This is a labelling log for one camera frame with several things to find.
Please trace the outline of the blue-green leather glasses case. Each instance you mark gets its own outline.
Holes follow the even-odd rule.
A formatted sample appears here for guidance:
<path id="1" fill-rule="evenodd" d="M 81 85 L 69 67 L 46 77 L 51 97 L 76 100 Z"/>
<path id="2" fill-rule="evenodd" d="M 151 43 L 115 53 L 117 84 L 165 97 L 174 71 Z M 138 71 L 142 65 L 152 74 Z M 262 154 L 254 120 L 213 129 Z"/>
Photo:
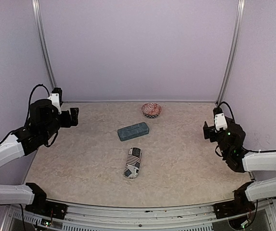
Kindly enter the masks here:
<path id="1" fill-rule="evenodd" d="M 145 122 L 130 125 L 117 130 L 118 137 L 121 141 L 131 140 L 149 133 L 149 127 Z"/>

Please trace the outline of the american flag glasses case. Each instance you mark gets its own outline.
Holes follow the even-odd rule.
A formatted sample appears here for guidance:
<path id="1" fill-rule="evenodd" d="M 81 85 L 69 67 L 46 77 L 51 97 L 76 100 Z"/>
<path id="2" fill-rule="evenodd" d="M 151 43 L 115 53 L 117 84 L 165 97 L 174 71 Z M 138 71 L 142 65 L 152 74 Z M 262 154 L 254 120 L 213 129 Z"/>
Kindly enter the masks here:
<path id="1" fill-rule="evenodd" d="M 128 179 L 135 179 L 138 177 L 141 165 L 141 158 L 142 150 L 140 148 L 133 147 L 129 149 L 123 173 L 124 177 Z"/>

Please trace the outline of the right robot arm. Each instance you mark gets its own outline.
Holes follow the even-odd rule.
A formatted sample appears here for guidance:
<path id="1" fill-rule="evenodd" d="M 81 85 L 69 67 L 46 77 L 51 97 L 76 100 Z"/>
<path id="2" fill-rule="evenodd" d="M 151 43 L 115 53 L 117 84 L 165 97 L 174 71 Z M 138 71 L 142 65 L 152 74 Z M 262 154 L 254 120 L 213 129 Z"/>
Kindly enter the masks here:
<path id="1" fill-rule="evenodd" d="M 274 171 L 276 172 L 276 150 L 250 151 L 243 147 L 246 136 L 243 128 L 224 114 L 214 117 L 213 126 L 204 124 L 206 140 L 216 142 L 216 154 L 237 173 Z M 276 197 L 276 177 L 262 181 L 251 181 L 235 190 L 235 199 L 230 210 L 239 214 L 248 207 L 249 202 Z"/>

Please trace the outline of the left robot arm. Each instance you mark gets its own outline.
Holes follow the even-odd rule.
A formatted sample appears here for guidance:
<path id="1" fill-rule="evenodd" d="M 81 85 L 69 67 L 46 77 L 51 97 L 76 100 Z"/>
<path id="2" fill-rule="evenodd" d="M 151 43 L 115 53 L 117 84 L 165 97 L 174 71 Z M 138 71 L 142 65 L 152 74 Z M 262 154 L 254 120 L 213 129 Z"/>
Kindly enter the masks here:
<path id="1" fill-rule="evenodd" d="M 23 127 L 10 131 L 0 141 L 0 167 L 35 152 L 39 147 L 50 147 L 61 128 L 78 125 L 77 107 L 62 111 L 59 100 L 40 99 L 30 104 Z M 51 209 L 47 194 L 35 183 L 22 185 L 0 184 L 0 205 L 30 205 L 41 214 Z"/>

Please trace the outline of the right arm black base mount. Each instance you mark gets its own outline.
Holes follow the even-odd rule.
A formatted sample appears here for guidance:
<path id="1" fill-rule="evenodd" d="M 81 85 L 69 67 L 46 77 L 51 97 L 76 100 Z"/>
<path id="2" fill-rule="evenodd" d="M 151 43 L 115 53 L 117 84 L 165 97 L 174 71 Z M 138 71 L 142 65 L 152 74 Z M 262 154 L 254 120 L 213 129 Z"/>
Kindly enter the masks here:
<path id="1" fill-rule="evenodd" d="M 253 181 L 247 182 L 234 191 L 233 200 L 215 203 L 213 205 L 217 219 L 244 214 L 256 209 L 255 203 L 249 201 L 245 190 Z"/>

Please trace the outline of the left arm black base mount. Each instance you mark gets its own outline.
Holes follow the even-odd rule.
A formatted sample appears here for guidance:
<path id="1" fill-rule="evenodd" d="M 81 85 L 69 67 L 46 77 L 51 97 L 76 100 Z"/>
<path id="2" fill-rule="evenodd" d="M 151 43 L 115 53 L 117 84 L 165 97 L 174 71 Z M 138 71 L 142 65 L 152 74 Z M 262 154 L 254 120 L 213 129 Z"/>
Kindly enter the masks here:
<path id="1" fill-rule="evenodd" d="M 26 186 L 28 186 L 34 194 L 33 202 L 25 206 L 26 211 L 50 218 L 65 219 L 68 208 L 66 204 L 48 201 L 47 194 L 35 183 L 26 183 Z"/>

